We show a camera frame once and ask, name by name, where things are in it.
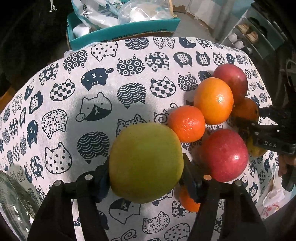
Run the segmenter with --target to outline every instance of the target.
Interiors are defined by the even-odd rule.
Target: table
[[[166,124],[171,109],[192,104],[198,84],[223,63],[243,69],[249,83],[247,96],[258,106],[271,104],[248,56],[207,40],[143,37],[72,53],[34,75],[1,113],[0,168],[41,204],[54,181],[75,181],[103,164],[114,139],[128,124]],[[259,123],[273,122],[260,118]],[[205,135],[221,128],[231,126],[227,122],[208,125]],[[200,144],[181,146],[194,159]],[[250,157],[237,178],[254,203],[277,165],[277,154],[268,151]],[[77,240],[83,240],[75,200],[72,207]],[[129,202],[110,190],[97,207],[112,241],[186,240],[196,217],[180,205],[173,190],[147,204]],[[213,240],[219,237],[222,213],[221,200]],[[177,234],[169,235],[173,230]]]

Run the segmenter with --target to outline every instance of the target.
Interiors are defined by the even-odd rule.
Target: tangerine
[[[207,124],[221,124],[228,119],[232,111],[231,88],[221,79],[207,78],[195,91],[194,106],[203,113]]]
[[[183,185],[180,190],[179,200],[181,205],[190,212],[198,212],[200,208],[200,203],[196,203],[187,191],[187,188]]]
[[[198,108],[184,105],[169,114],[168,127],[177,134],[180,142],[194,142],[205,132],[205,119]]]
[[[259,109],[252,99],[245,97],[241,103],[234,105],[231,116],[258,122]]]

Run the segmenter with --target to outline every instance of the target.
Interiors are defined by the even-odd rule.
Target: apple
[[[242,102],[248,91],[248,80],[245,73],[234,64],[222,64],[217,67],[213,77],[223,80],[231,88],[234,104]]]
[[[245,142],[230,129],[212,133],[202,143],[200,151],[210,175],[219,182],[236,179],[248,164],[249,154]]]

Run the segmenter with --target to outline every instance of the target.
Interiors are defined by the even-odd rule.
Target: fruit pile
[[[213,77],[195,90],[193,106],[180,106],[168,116],[167,126],[142,123],[125,128],[113,143],[109,159],[111,188],[115,194],[136,203],[151,202],[168,193],[180,180],[183,157],[180,142],[195,142],[204,135],[206,124],[218,125],[230,116],[258,121],[258,108],[246,98],[248,82],[244,72],[232,64],[219,66]],[[254,150],[251,140],[249,151]],[[198,148],[210,175],[220,182],[237,178],[246,168],[248,149],[235,131],[220,129]],[[185,187],[181,204],[197,212]]]

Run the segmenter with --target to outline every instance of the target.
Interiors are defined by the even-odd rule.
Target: teal box
[[[180,19],[151,20],[144,22],[126,23],[113,27],[102,28],[87,35],[75,38],[73,28],[81,24],[80,19],[73,12],[68,15],[67,40],[69,47],[76,51],[93,42],[107,42],[111,40],[125,39],[127,37],[146,36],[172,36],[176,30]]]

